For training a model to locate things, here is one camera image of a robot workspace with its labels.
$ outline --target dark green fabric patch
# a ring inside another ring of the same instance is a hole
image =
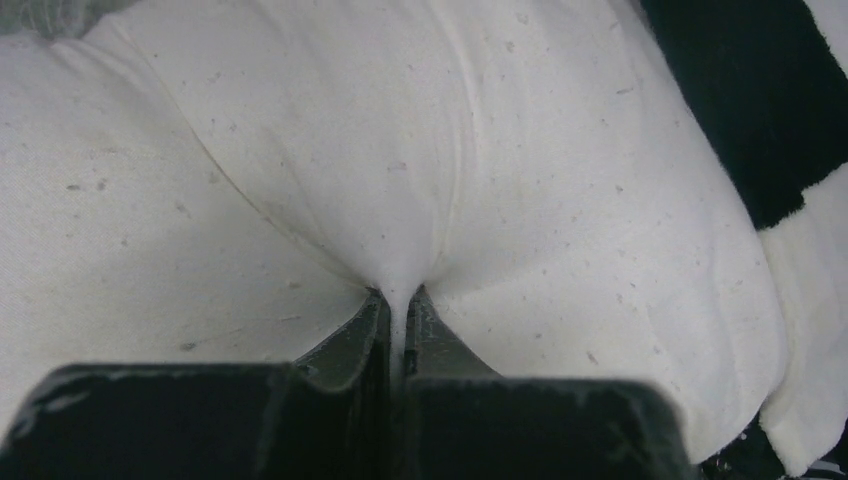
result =
[[[802,0],[642,0],[757,229],[848,160],[848,80]]]

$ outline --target black fabric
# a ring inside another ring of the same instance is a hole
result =
[[[848,80],[802,0],[642,0],[757,229],[848,159]]]

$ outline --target black stripe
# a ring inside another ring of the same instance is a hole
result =
[[[848,80],[802,0],[642,0],[758,229],[848,159]]]

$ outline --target garment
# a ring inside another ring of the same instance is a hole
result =
[[[787,330],[799,277],[623,0],[146,0],[0,65],[0,423],[68,362],[292,359],[425,283],[502,374],[656,386],[699,462],[767,398],[794,435],[791,345],[840,334]]]

